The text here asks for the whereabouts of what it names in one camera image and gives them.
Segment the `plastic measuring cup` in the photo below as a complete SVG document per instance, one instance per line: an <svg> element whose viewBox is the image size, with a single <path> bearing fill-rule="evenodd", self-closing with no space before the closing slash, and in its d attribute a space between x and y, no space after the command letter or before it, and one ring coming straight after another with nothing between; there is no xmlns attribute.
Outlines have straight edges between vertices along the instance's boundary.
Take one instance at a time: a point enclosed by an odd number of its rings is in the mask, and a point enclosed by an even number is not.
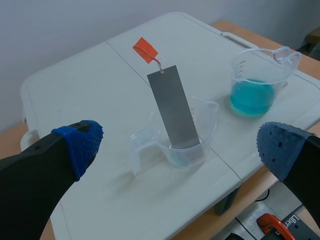
<svg viewBox="0 0 320 240"><path fill-rule="evenodd" d="M239 53L231 63L231 105L253 116L267 112L300 60L301 53L291 54L287 46L277 50L258 48Z"/></svg>
<svg viewBox="0 0 320 240"><path fill-rule="evenodd" d="M153 111L147 126L131 136L131 164L134 175L144 172L155 162L167 159L178 168L192 168L205 162L217 125L218 103L198 97L187 97L200 144L174 149L171 146L159 109Z"/></svg>

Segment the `table leg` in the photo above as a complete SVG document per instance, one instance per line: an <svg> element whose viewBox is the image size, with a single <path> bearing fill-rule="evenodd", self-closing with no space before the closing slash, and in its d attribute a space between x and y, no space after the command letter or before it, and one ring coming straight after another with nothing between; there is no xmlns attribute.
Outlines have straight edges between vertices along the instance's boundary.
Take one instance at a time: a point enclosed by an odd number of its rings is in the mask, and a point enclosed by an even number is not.
<svg viewBox="0 0 320 240"><path fill-rule="evenodd" d="M216 205L214 205L213 210L215 214L221 216L231 207L240 188L241 186L233 190L228 196L226 196L225 198L220 200Z"/></svg>

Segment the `white folding table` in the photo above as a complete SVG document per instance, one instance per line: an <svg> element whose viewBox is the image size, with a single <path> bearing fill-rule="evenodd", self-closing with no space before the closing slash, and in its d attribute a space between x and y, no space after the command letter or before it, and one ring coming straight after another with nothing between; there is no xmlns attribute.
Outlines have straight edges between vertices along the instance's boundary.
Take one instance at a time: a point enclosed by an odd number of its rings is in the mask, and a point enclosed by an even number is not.
<svg viewBox="0 0 320 240"><path fill-rule="evenodd" d="M157 49L163 68L177 66L186 95L219 103L212 151L196 169L179 170L163 161L133 177L128 141L156 107L147 75L158 70L132 49L140 37ZM104 131L95 161L51 216L56 240L169 239L262 166L256 150L259 126L279 121L305 129L319 119L319 83L300 71L265 115L249 119L230 112L229 63L244 46L255 47L191 16L170 13L23 83L30 133L43 137L85 119Z"/></svg>

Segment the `orange tag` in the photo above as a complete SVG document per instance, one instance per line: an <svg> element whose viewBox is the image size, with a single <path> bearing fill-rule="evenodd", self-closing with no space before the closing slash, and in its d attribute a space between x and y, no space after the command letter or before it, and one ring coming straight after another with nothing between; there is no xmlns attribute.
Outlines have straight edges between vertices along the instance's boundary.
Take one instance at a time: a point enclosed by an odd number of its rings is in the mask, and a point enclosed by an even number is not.
<svg viewBox="0 0 320 240"><path fill-rule="evenodd" d="M149 64L157 55L157 50L143 37L133 46L133 49Z"/></svg>

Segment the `measuring cup with blue liquid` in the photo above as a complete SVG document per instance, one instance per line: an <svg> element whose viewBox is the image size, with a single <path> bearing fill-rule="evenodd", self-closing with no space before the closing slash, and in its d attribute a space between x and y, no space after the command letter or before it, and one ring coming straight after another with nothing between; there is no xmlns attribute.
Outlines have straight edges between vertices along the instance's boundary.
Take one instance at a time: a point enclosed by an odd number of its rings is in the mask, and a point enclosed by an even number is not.
<svg viewBox="0 0 320 240"><path fill-rule="evenodd" d="M301 60L287 46L277 50L258 48L239 53L231 63L231 106L246 115L266 113L288 84Z"/></svg>

